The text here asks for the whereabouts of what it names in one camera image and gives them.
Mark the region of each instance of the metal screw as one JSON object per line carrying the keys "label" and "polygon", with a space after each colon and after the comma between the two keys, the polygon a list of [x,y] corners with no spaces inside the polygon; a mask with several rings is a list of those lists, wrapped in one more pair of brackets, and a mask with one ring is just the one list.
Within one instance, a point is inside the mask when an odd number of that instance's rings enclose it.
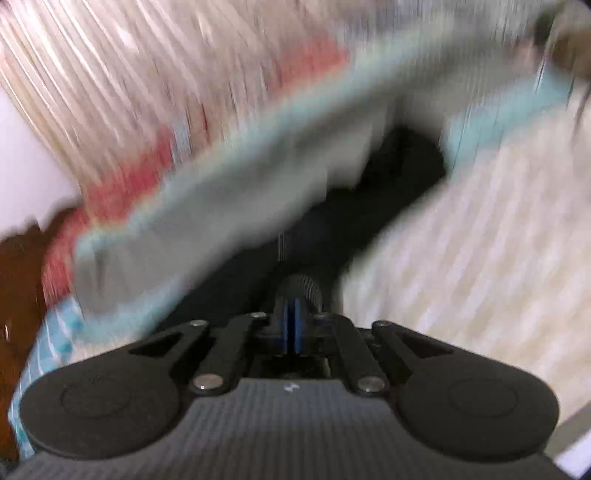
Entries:
{"label": "metal screw", "polygon": [[223,378],[216,374],[203,374],[195,377],[193,385],[199,390],[213,390],[223,385]]}
{"label": "metal screw", "polygon": [[380,377],[362,377],[357,382],[357,388],[365,393],[377,393],[386,388],[386,383]]}

